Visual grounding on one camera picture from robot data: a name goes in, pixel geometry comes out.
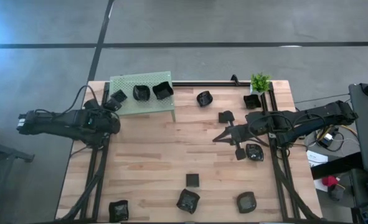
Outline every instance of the green plant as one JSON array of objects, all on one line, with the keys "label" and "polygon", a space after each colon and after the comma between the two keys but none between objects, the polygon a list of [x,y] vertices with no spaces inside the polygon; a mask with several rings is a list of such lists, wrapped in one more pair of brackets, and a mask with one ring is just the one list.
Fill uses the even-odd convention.
[{"label": "green plant", "polygon": [[262,72],[257,75],[252,74],[252,86],[253,90],[258,91],[260,93],[264,91],[268,91],[270,89],[270,76],[264,75]]}]

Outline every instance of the wooden table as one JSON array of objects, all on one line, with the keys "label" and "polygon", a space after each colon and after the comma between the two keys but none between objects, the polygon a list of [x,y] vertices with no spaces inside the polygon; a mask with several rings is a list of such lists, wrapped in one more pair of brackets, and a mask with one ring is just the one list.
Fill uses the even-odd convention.
[{"label": "wooden table", "polygon": [[[89,83],[98,100],[104,84]],[[288,81],[273,81],[273,86],[278,109],[294,111]],[[200,108],[196,96],[204,90],[209,90],[214,100]],[[98,221],[108,221],[109,203],[123,199],[129,201],[132,222],[281,221],[270,149],[262,147],[263,162],[237,161],[233,146],[212,142],[226,127],[218,123],[218,112],[230,110],[235,124],[246,122],[245,115],[251,110],[245,108],[243,95],[248,93],[248,87],[174,87],[176,123],[169,112],[122,116],[121,131],[111,136]],[[90,98],[87,90],[85,101]],[[269,96],[267,102],[271,111]],[[74,142],[73,151],[82,147],[81,142]],[[83,192],[90,154],[90,150],[83,151],[71,158],[57,218],[64,216]],[[295,189],[321,217],[305,148],[292,147],[289,160]],[[200,187],[187,188],[201,196],[193,215],[176,207],[190,173],[200,177]],[[245,191],[254,192],[257,208],[240,214],[235,199]],[[285,198],[291,210],[288,194]],[[88,211],[92,211],[92,199]]]}]

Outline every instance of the gray floor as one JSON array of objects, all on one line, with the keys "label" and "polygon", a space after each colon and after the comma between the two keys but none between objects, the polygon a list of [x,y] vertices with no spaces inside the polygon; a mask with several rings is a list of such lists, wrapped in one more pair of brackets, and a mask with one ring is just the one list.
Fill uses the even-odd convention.
[{"label": "gray floor", "polygon": [[[0,44],[96,43],[106,4],[0,1]],[[109,43],[241,41],[368,41],[368,0],[116,0],[105,38]],[[2,193],[0,223],[54,218],[72,141],[18,135],[17,117],[36,108],[69,107],[87,82],[94,51],[0,49],[0,143],[35,154],[31,164],[16,161]],[[174,80],[227,80],[232,74],[245,80],[263,71],[274,80],[289,80],[293,98],[303,101],[348,93],[348,84],[368,82],[368,47],[103,49],[95,80],[165,70]],[[296,106],[303,110],[347,99]],[[345,154],[358,150],[351,144],[344,149]],[[351,221],[348,208],[323,194],[320,201],[324,217]]]}]

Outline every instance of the green pegboard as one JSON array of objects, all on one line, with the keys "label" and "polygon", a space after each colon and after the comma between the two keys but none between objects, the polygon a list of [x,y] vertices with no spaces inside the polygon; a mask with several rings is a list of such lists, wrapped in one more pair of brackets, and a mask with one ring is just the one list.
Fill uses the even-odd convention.
[{"label": "green pegboard", "polygon": [[[162,83],[171,82],[171,72],[153,72],[136,75],[120,75],[110,77],[110,94],[123,90],[127,99],[121,103],[122,107],[117,111],[118,115],[155,113],[162,111],[174,111],[174,95],[163,100],[158,100],[152,91],[152,87]],[[133,97],[135,85],[146,85],[151,90],[148,101],[136,101]]]}]

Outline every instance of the red object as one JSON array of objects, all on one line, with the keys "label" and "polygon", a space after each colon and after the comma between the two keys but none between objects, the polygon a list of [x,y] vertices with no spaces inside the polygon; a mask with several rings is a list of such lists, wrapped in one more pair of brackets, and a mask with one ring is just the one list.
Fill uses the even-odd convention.
[{"label": "red object", "polygon": [[325,186],[332,186],[332,185],[336,185],[338,184],[339,181],[337,181],[337,179],[333,176],[328,176],[328,177],[324,177],[322,178],[322,184],[325,185]]}]

